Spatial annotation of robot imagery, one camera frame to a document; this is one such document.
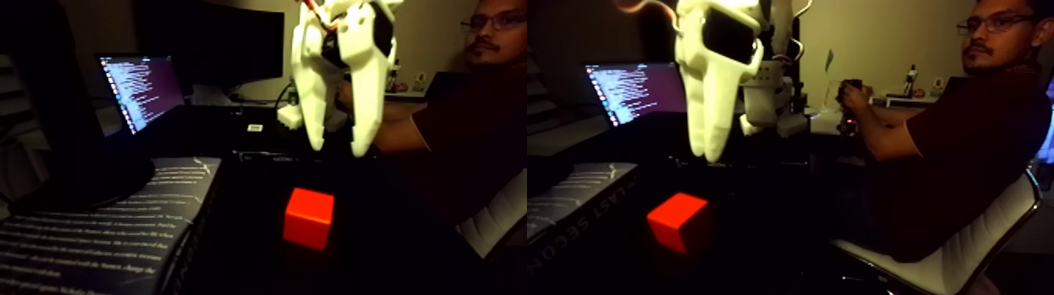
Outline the person's hand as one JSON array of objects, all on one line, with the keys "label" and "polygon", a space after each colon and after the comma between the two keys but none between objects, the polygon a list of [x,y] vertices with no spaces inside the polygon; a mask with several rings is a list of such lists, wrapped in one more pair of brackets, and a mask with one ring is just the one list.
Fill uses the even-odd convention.
[{"label": "person's hand", "polygon": [[862,82],[855,80],[846,80],[840,84],[836,101],[852,113],[858,113],[858,111],[864,111],[868,107],[868,95],[865,92],[865,86]]}]

